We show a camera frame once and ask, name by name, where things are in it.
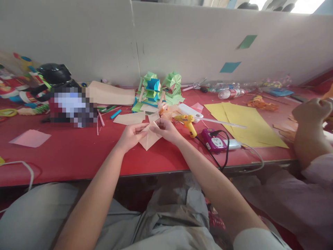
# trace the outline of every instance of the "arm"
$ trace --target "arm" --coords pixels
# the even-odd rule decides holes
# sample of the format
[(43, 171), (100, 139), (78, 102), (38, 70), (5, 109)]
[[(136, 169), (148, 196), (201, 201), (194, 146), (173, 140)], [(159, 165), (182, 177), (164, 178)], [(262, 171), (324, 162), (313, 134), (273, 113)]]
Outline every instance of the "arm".
[(318, 98), (303, 103), (292, 111), (298, 122), (294, 149), (303, 170), (317, 157), (333, 153), (323, 130), (323, 121), (331, 111), (332, 104)]
[(185, 140), (171, 122), (159, 119), (156, 124), (160, 129), (152, 128), (152, 131), (179, 148), (201, 188), (223, 219), (232, 240), (247, 228), (268, 230), (228, 178)]
[(125, 128), (70, 214), (54, 249), (94, 249), (110, 208), (124, 154), (147, 135), (141, 131), (148, 124), (133, 124)]

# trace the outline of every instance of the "yellow glue gun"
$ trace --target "yellow glue gun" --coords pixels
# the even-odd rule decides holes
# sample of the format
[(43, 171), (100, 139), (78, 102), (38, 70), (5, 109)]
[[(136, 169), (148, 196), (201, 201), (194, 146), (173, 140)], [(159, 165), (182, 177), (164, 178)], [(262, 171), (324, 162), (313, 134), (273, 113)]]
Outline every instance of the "yellow glue gun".
[(176, 121), (184, 123), (184, 127), (188, 128), (190, 132), (190, 137), (195, 138), (197, 136), (197, 132), (195, 131), (192, 122), (194, 122), (194, 116), (193, 115), (179, 115), (175, 116), (174, 119)]

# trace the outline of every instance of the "white partition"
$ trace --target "white partition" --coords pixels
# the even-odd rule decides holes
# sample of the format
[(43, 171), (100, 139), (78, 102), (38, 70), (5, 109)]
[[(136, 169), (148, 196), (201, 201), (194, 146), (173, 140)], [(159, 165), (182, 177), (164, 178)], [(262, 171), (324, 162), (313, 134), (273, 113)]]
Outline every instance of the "white partition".
[[(333, 16), (133, 2), (141, 75), (175, 70), (182, 83), (291, 73), (301, 84), (333, 67)], [(237, 49), (258, 35), (248, 49)], [(225, 62), (242, 63), (220, 73)]]
[(13, 0), (0, 3), (0, 50), (65, 64), (77, 81), (138, 85), (130, 0)]

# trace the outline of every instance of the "blue paper square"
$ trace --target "blue paper square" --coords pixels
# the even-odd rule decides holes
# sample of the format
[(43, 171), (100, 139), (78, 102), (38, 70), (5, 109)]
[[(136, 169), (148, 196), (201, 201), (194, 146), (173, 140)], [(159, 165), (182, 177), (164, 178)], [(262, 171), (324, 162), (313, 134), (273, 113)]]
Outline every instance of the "blue paper square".
[(240, 65), (241, 62), (226, 62), (220, 73), (232, 73)]

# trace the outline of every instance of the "black cable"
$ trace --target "black cable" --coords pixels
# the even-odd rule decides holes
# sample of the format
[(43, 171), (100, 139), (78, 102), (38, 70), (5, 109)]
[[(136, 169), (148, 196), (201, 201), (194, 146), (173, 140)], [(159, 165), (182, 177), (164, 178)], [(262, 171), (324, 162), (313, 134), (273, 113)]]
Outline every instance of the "black cable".
[(219, 167), (219, 169), (220, 169), (220, 171), (222, 172), (223, 171), (223, 169), (225, 168), (225, 166), (227, 165), (227, 163), (228, 163), (228, 155), (229, 155), (229, 145), (230, 145), (230, 139), (229, 139), (229, 135), (227, 134), (227, 132), (226, 131), (223, 131), (223, 130), (221, 130), (221, 132), (224, 132), (226, 135), (227, 135), (227, 139), (228, 139), (228, 144), (227, 144), (227, 153), (226, 153), (226, 156), (225, 156), (225, 162), (224, 162), (224, 165), (223, 165), (223, 167), (221, 167), (220, 165), (219, 165), (219, 163), (217, 162), (217, 160), (215, 159), (215, 157), (213, 156), (213, 154), (210, 152), (210, 150), (207, 148), (207, 146), (199, 139), (199, 137), (198, 136), (196, 136), (196, 139), (198, 139), (199, 140), (199, 142), (201, 142), (201, 144), (207, 149), (207, 151), (210, 153), (210, 155), (213, 157), (213, 159), (214, 159), (214, 161), (216, 162), (216, 164), (218, 165), (218, 167)]

